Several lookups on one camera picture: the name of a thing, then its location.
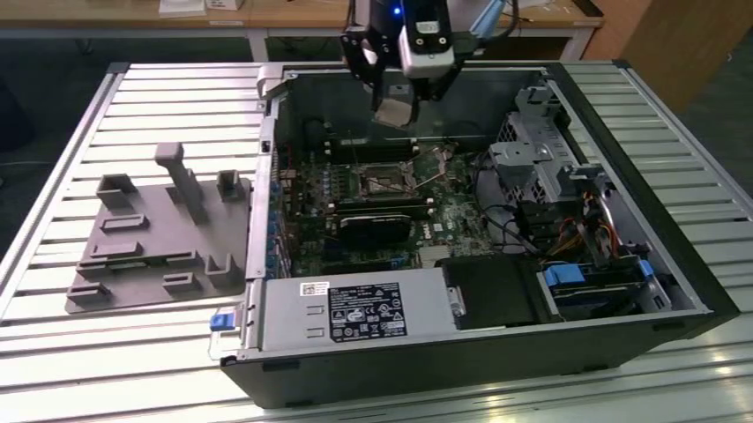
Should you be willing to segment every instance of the sticker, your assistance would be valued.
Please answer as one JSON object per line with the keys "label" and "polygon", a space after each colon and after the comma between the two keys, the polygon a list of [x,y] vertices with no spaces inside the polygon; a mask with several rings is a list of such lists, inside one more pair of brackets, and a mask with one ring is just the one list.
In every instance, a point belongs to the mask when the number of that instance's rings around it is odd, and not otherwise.
{"label": "sticker", "polygon": [[310,295],[324,295],[330,288],[330,282],[303,282],[302,283],[302,297]]}
{"label": "sticker", "polygon": [[435,20],[426,20],[423,22],[415,23],[415,30],[419,33],[438,33],[439,32],[439,22]]}
{"label": "sticker", "polygon": [[364,144],[368,144],[368,140],[366,138],[354,138],[354,139],[340,140],[340,145],[364,145]]}
{"label": "sticker", "polygon": [[400,284],[396,282],[332,288],[328,295],[330,338],[334,342],[404,337],[408,334]]}

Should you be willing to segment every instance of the floor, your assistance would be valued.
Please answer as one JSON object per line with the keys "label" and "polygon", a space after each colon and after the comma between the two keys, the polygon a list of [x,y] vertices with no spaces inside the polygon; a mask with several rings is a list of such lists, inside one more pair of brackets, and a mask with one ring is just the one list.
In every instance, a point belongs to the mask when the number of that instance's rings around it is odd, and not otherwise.
{"label": "floor", "polygon": [[[112,62],[244,62],[244,40],[97,40],[83,56],[69,40],[0,41],[0,78],[32,120],[36,138],[0,152],[0,251],[5,252]],[[338,60],[332,41],[270,41],[272,60]],[[753,32],[681,119],[753,193]],[[35,164],[8,165],[33,161]]]}

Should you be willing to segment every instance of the motherboard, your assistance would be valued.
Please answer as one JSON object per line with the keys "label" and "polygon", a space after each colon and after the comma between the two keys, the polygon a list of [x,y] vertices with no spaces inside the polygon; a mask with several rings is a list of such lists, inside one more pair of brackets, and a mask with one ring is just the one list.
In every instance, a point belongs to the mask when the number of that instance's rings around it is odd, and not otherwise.
{"label": "motherboard", "polygon": [[434,267],[493,253],[471,194],[478,153],[403,139],[332,140],[280,171],[295,277]]}

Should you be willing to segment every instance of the wooden desk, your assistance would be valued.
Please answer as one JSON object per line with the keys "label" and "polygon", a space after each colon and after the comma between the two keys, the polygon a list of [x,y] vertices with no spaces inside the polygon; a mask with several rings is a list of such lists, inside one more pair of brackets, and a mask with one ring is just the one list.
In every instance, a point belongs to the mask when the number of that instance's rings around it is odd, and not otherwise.
{"label": "wooden desk", "polygon": [[3,0],[0,27],[39,29],[165,29],[244,27],[252,0],[239,11],[207,10],[205,16],[160,19],[159,0]]}
{"label": "wooden desk", "polygon": [[[246,0],[239,11],[160,19],[159,0],[0,0],[1,38],[236,37],[250,42],[252,59],[267,62],[270,37],[335,37],[347,0]],[[513,37],[566,38],[561,58],[577,60],[602,18],[590,18],[571,0],[521,11]],[[501,20],[501,27],[510,18]]]}
{"label": "wooden desk", "polygon": [[[266,62],[266,39],[268,37],[334,37],[340,34],[347,0],[252,0],[248,17],[250,38],[254,60]],[[589,44],[594,28],[603,19],[587,17],[571,0],[555,0],[553,4],[521,10],[526,21],[513,37],[567,38],[562,60],[578,60]],[[502,17],[501,28],[510,24]]]}

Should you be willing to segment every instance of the black cable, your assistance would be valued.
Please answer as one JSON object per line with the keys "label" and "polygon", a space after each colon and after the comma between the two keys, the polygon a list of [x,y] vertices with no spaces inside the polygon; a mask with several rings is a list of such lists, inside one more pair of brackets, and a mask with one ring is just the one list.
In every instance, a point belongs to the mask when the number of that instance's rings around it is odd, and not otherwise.
{"label": "black cable", "polygon": [[491,223],[493,226],[495,226],[503,234],[507,234],[509,236],[511,236],[519,243],[521,246],[531,253],[538,255],[539,251],[534,248],[531,249],[530,246],[527,246],[527,242],[525,240],[525,238],[519,235],[515,234],[505,225],[502,225],[497,220],[494,220],[489,214],[489,209],[494,208],[494,207],[502,207],[505,208],[506,206],[502,204],[493,204],[491,206],[487,207],[481,207],[481,201],[479,201],[479,175],[481,175],[481,169],[482,169],[482,164],[486,161],[486,159],[490,157],[490,152],[486,151],[482,154],[479,154],[479,158],[477,159],[477,168],[475,168],[475,173],[473,176],[473,199],[475,201],[475,206],[479,208],[481,210],[481,214],[483,215],[483,217],[486,218],[486,220]]}
{"label": "black cable", "polygon": [[[507,220],[507,221],[503,223],[502,226],[507,227],[507,225],[509,225],[510,223],[513,223],[514,221],[515,221],[515,218]],[[494,244],[491,244],[491,246],[499,248],[499,249],[501,249],[501,253],[505,252],[505,249],[506,249],[507,247],[523,247],[523,248],[526,248],[526,246],[522,245],[522,244],[514,244],[514,243],[509,243],[509,242],[507,242],[507,233],[506,233],[506,232],[502,232],[502,242],[494,243]]]}
{"label": "black cable", "polygon": [[324,51],[324,48],[330,45],[330,42],[332,41],[332,38],[327,38],[324,40],[324,42],[322,43],[322,45],[319,46],[319,49],[312,53],[312,60],[318,59],[318,55]]}
{"label": "black cable", "polygon": [[[505,13],[505,12],[502,12],[502,15],[510,16],[511,18],[515,18],[513,15],[510,15],[509,13]],[[518,16],[518,21],[521,21],[521,22],[533,22],[533,19],[523,18],[522,16]]]}

